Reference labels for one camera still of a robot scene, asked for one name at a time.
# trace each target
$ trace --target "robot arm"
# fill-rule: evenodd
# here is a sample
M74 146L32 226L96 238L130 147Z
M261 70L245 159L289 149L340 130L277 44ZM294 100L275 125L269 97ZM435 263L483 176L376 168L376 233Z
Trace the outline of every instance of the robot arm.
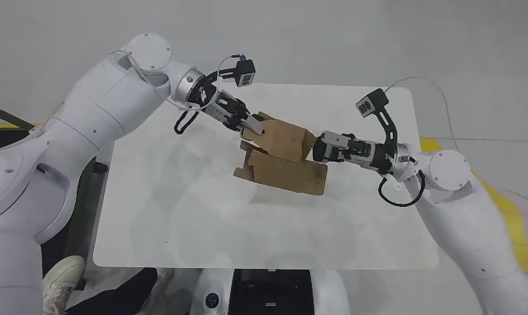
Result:
M247 86L255 71L241 62L223 77ZM85 74L43 126L0 149L0 313L42 312L40 244L68 222L84 167L164 101L207 104L202 111L226 127L262 133L242 101L216 94L214 80L176 61L159 35L139 35Z
M421 153L416 145L397 143L393 121L384 109L389 103L381 89L356 107L366 117L376 115L386 134L384 143L356 139L353 134L324 132L313 148L316 162L351 162L393 176L402 182L436 243L455 261L473 288L485 314L527 314L528 279L514 256L507 226L483 185L460 153L442 150ZM436 203L429 190L450 191Z

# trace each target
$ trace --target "white table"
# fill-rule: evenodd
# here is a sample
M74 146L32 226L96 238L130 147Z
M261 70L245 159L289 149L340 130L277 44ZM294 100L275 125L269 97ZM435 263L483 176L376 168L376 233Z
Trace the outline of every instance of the white table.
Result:
M225 88L259 110L301 125L383 142L374 116L355 104L374 87L253 84ZM394 88L387 106L399 142L419 143L413 100ZM207 115L182 135L181 113L160 107L115 143L93 260L99 266L423 269L437 247L417 211L377 195L380 177L329 163L324 196L295 194L233 177L239 137ZM387 184L385 193L409 200Z

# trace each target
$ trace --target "shoe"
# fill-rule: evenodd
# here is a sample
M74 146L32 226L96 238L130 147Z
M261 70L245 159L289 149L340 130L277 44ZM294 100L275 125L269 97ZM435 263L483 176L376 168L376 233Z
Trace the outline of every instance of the shoe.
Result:
M69 256L59 261L43 280L44 315L62 315L69 295L77 286L84 271L84 259Z
M145 300L143 307L139 310L137 315L145 315L149 313L150 309L152 309L153 305L156 303L156 297L158 294L165 291L174 276L173 268L156 268L156 271L158 272L158 279L156 280L156 283L154 283L147 300Z

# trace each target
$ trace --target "black cable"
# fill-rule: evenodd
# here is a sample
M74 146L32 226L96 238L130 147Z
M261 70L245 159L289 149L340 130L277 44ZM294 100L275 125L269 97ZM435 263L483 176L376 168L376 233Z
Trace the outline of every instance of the black cable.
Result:
M384 201L386 201L387 203L391 204L392 206L408 207L408 206L416 204L416 202L418 202L420 200L420 198L422 198L423 191L426 189L426 176L423 174L422 170L418 171L418 175L420 176L420 181L421 181L420 191L418 192L418 196L416 196L416 198L414 200L412 200L411 202L406 203L406 204L394 203L392 200L389 200L387 197L385 197L385 195L383 195L383 191L381 189L383 188L383 185L385 184L385 182L387 182L387 178L386 177L383 178L383 180L381 181L381 183L378 186L379 197L381 197Z
M183 113L181 114L181 117L177 120L176 124L174 125L174 131L176 132L176 134L178 135L182 135L183 132L185 132L185 130L187 129L187 127L189 127L190 124L192 124L193 121L195 121L196 117L198 116L198 114L200 113L199 111L195 111L195 114L189 119L189 121L187 121L183 127L181 127L180 129L178 129L178 127L180 126L180 124L182 123L183 119L185 117L187 117L187 114L189 113L189 111L183 111Z

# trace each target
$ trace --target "open cardboard box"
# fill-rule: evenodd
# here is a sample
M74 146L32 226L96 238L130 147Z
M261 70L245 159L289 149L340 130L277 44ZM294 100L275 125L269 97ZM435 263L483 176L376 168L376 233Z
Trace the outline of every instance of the open cardboard box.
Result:
M309 194L322 195L328 168L325 164L306 160L316 137L308 130L276 120L262 112L265 133L258 135L245 129L241 141L246 151L242 168L234 176L267 186Z

